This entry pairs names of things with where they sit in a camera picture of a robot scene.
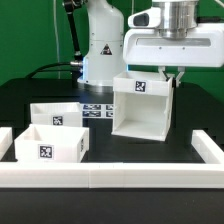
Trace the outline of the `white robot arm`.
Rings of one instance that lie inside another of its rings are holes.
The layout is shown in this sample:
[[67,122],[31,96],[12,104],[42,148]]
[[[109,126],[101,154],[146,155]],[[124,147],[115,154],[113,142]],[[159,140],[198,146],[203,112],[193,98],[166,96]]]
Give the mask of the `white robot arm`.
[[[125,19],[107,0],[63,0],[74,47],[78,83],[102,90],[128,65],[168,67],[224,66],[224,23],[197,16],[199,0],[152,0],[152,6]],[[73,12],[87,8],[89,51],[80,51]]]

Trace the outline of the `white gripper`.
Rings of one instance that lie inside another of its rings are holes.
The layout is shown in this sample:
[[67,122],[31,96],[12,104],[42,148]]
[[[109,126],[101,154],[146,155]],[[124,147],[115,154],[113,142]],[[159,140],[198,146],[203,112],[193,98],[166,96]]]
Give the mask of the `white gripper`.
[[124,61],[129,65],[160,66],[160,76],[168,81],[165,67],[176,66],[175,88],[181,84],[185,67],[224,65],[224,23],[200,23],[184,39],[166,39],[152,29],[130,29],[124,38]]

